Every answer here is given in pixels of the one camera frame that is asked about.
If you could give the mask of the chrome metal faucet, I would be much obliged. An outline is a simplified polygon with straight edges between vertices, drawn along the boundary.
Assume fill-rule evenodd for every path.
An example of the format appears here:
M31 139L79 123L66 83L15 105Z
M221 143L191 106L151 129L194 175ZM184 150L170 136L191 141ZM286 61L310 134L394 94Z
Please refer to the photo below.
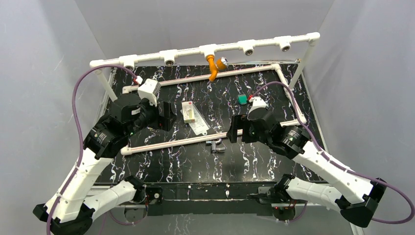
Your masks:
M227 148L225 146L220 146L222 143L222 139L212 140L212 141L206 141L206 145L210 146L211 153L222 153Z

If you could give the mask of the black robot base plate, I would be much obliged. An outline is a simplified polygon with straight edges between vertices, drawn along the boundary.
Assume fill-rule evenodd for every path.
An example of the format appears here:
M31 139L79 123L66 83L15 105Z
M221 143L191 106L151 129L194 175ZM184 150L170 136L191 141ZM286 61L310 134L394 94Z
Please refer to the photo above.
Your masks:
M152 183L145 203L150 216L255 214L291 220L300 203L274 192L274 182Z

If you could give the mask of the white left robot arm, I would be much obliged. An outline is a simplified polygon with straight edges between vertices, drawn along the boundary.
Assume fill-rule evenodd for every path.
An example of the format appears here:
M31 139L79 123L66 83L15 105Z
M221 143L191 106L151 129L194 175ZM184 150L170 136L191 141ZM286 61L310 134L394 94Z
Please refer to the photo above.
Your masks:
M147 204L147 185L135 176L96 196L87 195L131 136L147 127L170 131L176 118L168 101L152 105L137 94L120 95L81 138L79 157L57 192L46 203L35 206L33 214L46 223L47 234L83 235L98 217L117 205Z

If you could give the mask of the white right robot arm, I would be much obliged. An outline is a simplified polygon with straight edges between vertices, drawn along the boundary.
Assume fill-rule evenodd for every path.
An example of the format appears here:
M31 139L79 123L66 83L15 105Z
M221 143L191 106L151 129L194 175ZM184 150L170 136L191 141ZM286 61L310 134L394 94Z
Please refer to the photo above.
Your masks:
M258 108L231 119L227 138L235 143L237 132L242 130L245 143L260 142L278 155L301 164L322 177L328 184L316 184L285 174L267 192L259 192L257 198L282 203L291 199L303 200L337 211L348 222L366 228L371 222L386 190L373 180L351 174L333 157L325 158L311 140L309 133L300 126L281 125L266 108Z

